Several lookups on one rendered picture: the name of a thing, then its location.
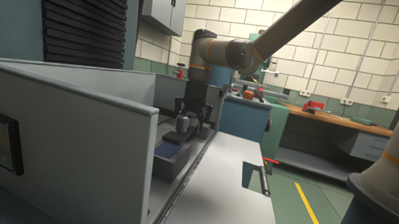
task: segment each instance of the wall cabinet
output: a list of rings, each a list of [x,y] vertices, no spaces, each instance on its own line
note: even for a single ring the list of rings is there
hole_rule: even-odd
[[[186,3],[187,0],[145,0],[141,20],[166,35],[181,37]]]

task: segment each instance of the yellow floor line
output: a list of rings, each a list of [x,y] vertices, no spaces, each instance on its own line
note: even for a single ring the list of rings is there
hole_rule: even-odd
[[[316,219],[316,216],[314,215],[313,210],[312,210],[312,208],[310,207],[309,202],[308,202],[308,200],[306,199],[305,194],[304,194],[304,192],[302,191],[301,186],[299,185],[299,183],[296,183],[296,182],[294,182],[294,183],[295,183],[296,189],[298,190],[299,194],[301,195],[302,200],[304,201],[304,204],[305,204],[305,206],[306,206],[306,209],[308,210],[308,213],[309,213],[309,215],[310,215],[310,218],[311,218],[312,221],[313,221],[313,224],[319,224],[319,221]]]

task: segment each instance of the drawer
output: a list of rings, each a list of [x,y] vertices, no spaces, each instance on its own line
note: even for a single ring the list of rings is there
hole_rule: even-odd
[[[389,137],[361,131],[349,154],[375,162],[381,157],[388,141]]]

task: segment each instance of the wall outlet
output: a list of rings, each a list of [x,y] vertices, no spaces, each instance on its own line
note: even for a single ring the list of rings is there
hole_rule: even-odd
[[[301,96],[304,96],[304,97],[310,97],[311,93],[310,93],[309,90],[301,89],[300,95],[301,95]]]
[[[381,98],[381,102],[383,102],[383,103],[389,103],[390,100],[391,100],[390,96],[383,96]]]
[[[348,106],[352,106],[353,104],[353,99],[349,99],[349,98],[342,98],[340,101],[341,104],[345,104]]]

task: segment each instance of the wooden tabletop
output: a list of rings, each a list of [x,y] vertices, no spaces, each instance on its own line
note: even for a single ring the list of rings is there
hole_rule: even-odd
[[[315,119],[315,120],[319,120],[319,121],[329,122],[329,123],[333,123],[333,124],[337,124],[337,125],[341,125],[341,126],[345,126],[345,127],[351,127],[353,129],[367,131],[370,133],[374,133],[377,135],[383,135],[383,136],[387,136],[387,137],[391,137],[392,132],[393,132],[393,131],[385,129],[383,127],[362,125],[357,122],[333,117],[333,116],[330,116],[330,114],[328,114],[328,113],[323,113],[323,112],[319,112],[319,111],[315,111],[315,114],[311,114],[309,112],[302,111],[301,107],[296,107],[296,106],[285,104],[285,103],[282,103],[282,104],[284,106],[288,107],[290,109],[290,114],[293,114],[293,115],[299,115],[302,117],[307,117],[307,118],[311,118],[311,119]]]

